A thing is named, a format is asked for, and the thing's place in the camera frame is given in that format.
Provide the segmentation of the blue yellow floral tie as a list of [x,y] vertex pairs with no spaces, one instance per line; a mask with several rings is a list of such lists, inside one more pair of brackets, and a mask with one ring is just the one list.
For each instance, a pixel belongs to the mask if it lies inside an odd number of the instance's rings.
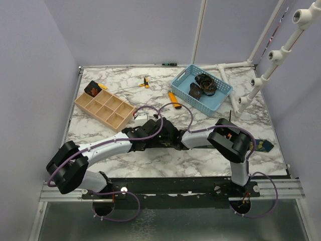
[[[269,140],[263,140],[263,139],[256,139],[256,152],[265,152],[268,153],[274,148],[274,144],[270,142]],[[216,149],[212,145],[206,145],[206,146],[198,146],[196,149]]]

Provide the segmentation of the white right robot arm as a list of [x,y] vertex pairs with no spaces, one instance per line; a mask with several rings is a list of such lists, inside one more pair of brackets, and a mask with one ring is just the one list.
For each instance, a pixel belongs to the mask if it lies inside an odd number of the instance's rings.
[[248,157],[246,156],[252,138],[245,130],[230,121],[220,118],[212,128],[191,131],[178,130],[169,120],[163,118],[160,133],[148,142],[153,148],[174,148],[178,151],[212,146],[230,162],[230,190],[235,196],[242,196],[249,189]]

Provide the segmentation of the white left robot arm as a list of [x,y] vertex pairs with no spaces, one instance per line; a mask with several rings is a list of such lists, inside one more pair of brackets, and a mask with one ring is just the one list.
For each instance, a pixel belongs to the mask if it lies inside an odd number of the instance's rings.
[[118,154],[143,151],[146,145],[159,135],[164,119],[149,120],[143,126],[125,128],[110,138],[85,145],[73,141],[64,143],[46,170],[50,174],[48,187],[57,187],[67,194],[78,187],[92,190],[98,197],[110,194],[110,181],[104,173],[88,171],[92,165]]

